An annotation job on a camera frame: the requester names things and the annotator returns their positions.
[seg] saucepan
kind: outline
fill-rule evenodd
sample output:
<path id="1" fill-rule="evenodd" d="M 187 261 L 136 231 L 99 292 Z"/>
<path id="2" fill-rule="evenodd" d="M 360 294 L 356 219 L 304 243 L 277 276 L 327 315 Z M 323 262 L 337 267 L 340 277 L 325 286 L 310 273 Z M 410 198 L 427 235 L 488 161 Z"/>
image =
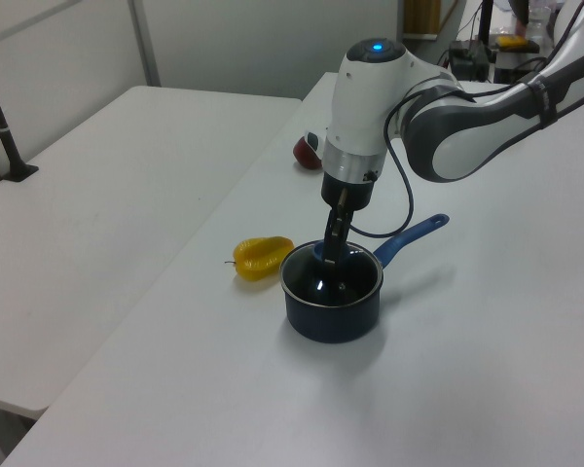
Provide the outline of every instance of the saucepan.
<path id="1" fill-rule="evenodd" d="M 313 341 L 353 341 L 368 333 L 379 320 L 383 268 L 400 249 L 445 226 L 450 218 L 436 214 L 393 236 L 374 253 L 347 242 L 335 269 L 321 261 L 322 241 L 305 243 L 281 263 L 288 320 Z"/>

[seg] plastic pepper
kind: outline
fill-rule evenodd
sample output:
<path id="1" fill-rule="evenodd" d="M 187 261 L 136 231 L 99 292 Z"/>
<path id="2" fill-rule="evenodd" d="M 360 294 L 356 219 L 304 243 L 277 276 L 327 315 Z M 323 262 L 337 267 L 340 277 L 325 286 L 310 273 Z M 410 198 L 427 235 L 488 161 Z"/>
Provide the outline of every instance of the plastic pepper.
<path id="1" fill-rule="evenodd" d="M 294 249 L 284 236 L 249 238 L 234 249 L 236 272 L 243 279 L 256 281 L 279 270 L 283 258 Z"/>

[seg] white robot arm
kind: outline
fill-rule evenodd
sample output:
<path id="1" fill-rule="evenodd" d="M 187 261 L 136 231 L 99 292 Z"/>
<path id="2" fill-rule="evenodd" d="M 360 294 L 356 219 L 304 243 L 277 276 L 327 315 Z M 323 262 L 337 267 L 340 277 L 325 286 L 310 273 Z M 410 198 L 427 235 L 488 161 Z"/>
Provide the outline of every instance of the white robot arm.
<path id="1" fill-rule="evenodd" d="M 554 39 L 564 43 L 540 73 L 485 102 L 400 44 L 372 39 L 354 45 L 338 75 L 322 160 L 322 197 L 332 206 L 325 259 L 338 257 L 352 212 L 369 203 L 387 149 L 383 124 L 407 96 L 388 134 L 400 134 L 413 171 L 433 182 L 471 175 L 584 104 L 584 0 L 567 0 Z"/>

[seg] pot handle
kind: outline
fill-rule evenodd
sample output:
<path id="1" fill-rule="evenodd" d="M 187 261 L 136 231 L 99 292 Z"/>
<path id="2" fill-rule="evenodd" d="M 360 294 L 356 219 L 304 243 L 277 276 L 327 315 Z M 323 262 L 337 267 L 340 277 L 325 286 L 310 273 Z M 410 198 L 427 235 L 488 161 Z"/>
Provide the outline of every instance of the pot handle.
<path id="1" fill-rule="evenodd" d="M 448 224 L 449 220 L 450 218 L 446 214 L 435 214 L 425 221 L 422 221 L 406 231 L 390 238 L 375 250 L 374 255 L 381 262 L 383 267 L 386 268 L 402 247 L 445 226 Z"/>

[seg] table surface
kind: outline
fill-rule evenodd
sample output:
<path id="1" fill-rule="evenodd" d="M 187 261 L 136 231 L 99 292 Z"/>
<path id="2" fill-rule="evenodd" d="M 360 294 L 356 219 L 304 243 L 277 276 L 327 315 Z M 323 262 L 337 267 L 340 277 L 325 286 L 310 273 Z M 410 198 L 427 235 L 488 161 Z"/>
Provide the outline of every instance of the table surface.
<path id="1" fill-rule="evenodd" d="M 385 271 L 380 324 L 334 345 L 291 328 L 277 278 L 245 283 L 224 263 L 247 237 L 321 237 L 322 177 L 291 149 L 328 125 L 334 84 L 316 85 L 5 467 L 584 466 L 584 106 L 459 182 L 406 165 L 414 221 L 451 222 Z M 387 162 L 355 223 L 394 227 L 405 199 Z"/>
<path id="2" fill-rule="evenodd" d="M 0 183 L 1 409 L 55 400 L 299 105 L 134 88 Z"/>

